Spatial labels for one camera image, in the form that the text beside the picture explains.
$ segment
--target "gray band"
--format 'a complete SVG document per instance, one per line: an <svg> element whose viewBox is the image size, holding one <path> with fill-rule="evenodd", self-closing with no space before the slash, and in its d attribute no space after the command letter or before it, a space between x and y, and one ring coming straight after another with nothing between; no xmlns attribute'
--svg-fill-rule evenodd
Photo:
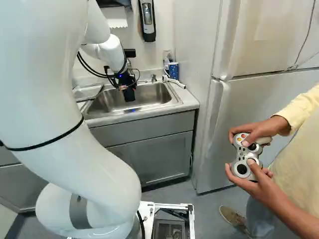
<svg viewBox="0 0 319 239"><path fill-rule="evenodd" d="M70 219L75 229L91 229L86 212L88 200L80 197L79 195L72 194L70 199Z"/></svg>

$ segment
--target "stainless steel sink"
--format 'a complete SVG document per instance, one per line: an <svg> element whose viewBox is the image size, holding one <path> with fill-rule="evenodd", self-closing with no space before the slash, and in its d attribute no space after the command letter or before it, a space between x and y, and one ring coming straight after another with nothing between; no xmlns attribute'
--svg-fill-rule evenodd
<svg viewBox="0 0 319 239"><path fill-rule="evenodd" d="M138 84L135 99L133 102L125 102L121 91L105 85L83 111L84 118L89 120L182 104L173 88L161 82Z"/></svg>

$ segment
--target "finger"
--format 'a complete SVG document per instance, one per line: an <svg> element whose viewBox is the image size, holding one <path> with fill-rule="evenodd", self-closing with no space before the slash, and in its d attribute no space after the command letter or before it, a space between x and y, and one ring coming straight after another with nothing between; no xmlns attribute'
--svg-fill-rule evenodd
<svg viewBox="0 0 319 239"><path fill-rule="evenodd" d="M272 178L274 176L274 173L271 172L268 168L262 169L263 173L266 174L269 178Z"/></svg>
<svg viewBox="0 0 319 239"><path fill-rule="evenodd" d="M265 144L262 144L261 147L265 147L265 146L270 146L271 144L270 143L265 143Z"/></svg>
<svg viewBox="0 0 319 239"><path fill-rule="evenodd" d="M263 168L262 171L263 171L264 174L269 173L269 169L268 168Z"/></svg>
<svg viewBox="0 0 319 239"><path fill-rule="evenodd" d="M259 167L259 165L255 162L255 160L248 158L247 164L250 167L251 171L255 174L258 181L262 181L265 179L265 174L262 171L262 169Z"/></svg>
<svg viewBox="0 0 319 239"><path fill-rule="evenodd" d="M246 139L242 142L242 145L244 147L248 147L251 145L253 142L256 141L256 139L262 137L262 133L259 130L253 130L250 135L246 137Z"/></svg>
<svg viewBox="0 0 319 239"><path fill-rule="evenodd" d="M229 179L229 181L238 185L239 187L241 187L245 191L252 192L256 189L257 186L255 183L253 183L247 179L242 179L242 178L234 176L230 170L230 165L228 163L225 164L225 171L226 171L226 175L227 175L227 178Z"/></svg>
<svg viewBox="0 0 319 239"><path fill-rule="evenodd" d="M247 123L237 127L230 128L228 132L229 142L233 143L234 135L237 133L247 132L250 133L253 131L255 123Z"/></svg>
<svg viewBox="0 0 319 239"><path fill-rule="evenodd" d="M271 171L269 171L269 172L267 173L267 176L268 176L269 178L273 178L274 173L273 173L273 172L271 172Z"/></svg>

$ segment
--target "jeans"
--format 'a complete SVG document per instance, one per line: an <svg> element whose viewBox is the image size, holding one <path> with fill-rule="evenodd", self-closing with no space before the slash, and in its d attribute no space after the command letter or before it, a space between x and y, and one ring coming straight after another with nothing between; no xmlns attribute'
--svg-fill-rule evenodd
<svg viewBox="0 0 319 239"><path fill-rule="evenodd" d="M246 207L247 229L257 239L299 239L267 207L249 197Z"/></svg>
<svg viewBox="0 0 319 239"><path fill-rule="evenodd" d="M246 207L247 229L253 237L272 239L276 216L263 204L249 197Z"/></svg>

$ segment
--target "gray floor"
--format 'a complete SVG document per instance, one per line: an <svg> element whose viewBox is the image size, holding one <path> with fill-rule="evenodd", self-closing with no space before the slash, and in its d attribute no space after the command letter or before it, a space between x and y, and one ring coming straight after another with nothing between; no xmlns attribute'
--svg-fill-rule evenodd
<svg viewBox="0 0 319 239"><path fill-rule="evenodd" d="M190 181L145 192L143 201L157 203L192 203L195 206L196 239L245 239L219 215L219 205L245 213L248 194L238 187L197 196ZM62 239L48 232L36 219L28 218L17 239Z"/></svg>

